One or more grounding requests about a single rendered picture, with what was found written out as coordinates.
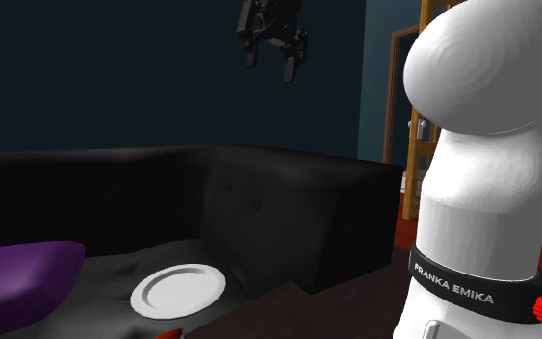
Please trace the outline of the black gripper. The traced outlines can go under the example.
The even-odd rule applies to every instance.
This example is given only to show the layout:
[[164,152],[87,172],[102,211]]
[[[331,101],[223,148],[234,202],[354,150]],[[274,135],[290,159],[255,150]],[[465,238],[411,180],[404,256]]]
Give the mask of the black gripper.
[[282,51],[286,62],[284,82],[294,81],[298,66],[306,62],[308,31],[297,28],[302,0],[244,0],[237,36],[244,42],[245,66],[254,68],[261,40]]

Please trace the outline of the brown framed door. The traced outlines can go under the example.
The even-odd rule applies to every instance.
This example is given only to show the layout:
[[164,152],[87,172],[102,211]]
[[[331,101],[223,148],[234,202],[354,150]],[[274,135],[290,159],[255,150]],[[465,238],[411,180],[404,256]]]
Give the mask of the brown framed door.
[[390,59],[389,59],[389,75],[386,98],[386,111],[384,123],[384,138],[382,147],[382,162],[385,164],[391,163],[392,145],[393,145],[393,127],[396,105],[396,92],[398,81],[398,61],[400,54],[400,40],[409,35],[418,34],[420,32],[419,25],[413,25],[391,34],[390,39]]

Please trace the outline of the black sofa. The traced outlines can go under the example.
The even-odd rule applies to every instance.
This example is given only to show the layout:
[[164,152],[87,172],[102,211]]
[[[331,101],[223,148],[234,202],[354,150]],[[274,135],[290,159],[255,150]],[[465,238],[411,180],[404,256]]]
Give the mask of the black sofa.
[[[0,339],[155,339],[287,283],[315,294],[389,265],[399,166],[258,146],[0,153],[0,247],[73,241],[84,262],[42,320]],[[162,269],[206,264],[220,298],[177,320],[130,305]]]

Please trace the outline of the white plate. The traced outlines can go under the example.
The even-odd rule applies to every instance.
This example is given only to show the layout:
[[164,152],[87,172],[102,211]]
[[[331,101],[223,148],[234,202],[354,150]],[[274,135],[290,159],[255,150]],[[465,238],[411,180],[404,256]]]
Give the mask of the white plate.
[[142,280],[130,297],[132,309],[153,320],[174,320],[200,312],[216,302],[226,287],[224,274],[209,265],[181,264]]

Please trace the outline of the purple cushion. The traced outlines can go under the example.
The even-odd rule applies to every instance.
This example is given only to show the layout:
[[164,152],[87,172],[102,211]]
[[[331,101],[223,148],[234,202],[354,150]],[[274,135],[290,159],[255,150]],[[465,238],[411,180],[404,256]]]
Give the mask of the purple cushion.
[[0,247],[0,335],[34,324],[67,297],[86,248],[73,241]]

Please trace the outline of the light wooden shelf frame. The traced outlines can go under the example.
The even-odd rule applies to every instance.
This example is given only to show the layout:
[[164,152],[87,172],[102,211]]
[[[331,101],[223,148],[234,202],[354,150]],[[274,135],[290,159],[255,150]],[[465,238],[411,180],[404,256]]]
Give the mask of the light wooden shelf frame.
[[[464,1],[465,0],[422,0],[418,33],[420,34],[436,16],[439,16],[449,8]],[[406,220],[418,218],[420,200],[417,198],[417,188],[424,178],[419,174],[420,160],[426,156],[426,166],[430,166],[439,139],[440,128],[430,122],[428,123],[428,141],[424,142],[423,138],[418,138],[418,131],[420,130],[421,121],[424,118],[425,117],[422,116],[415,107],[412,107],[410,119],[411,128],[407,151],[405,192],[402,208],[402,217]]]

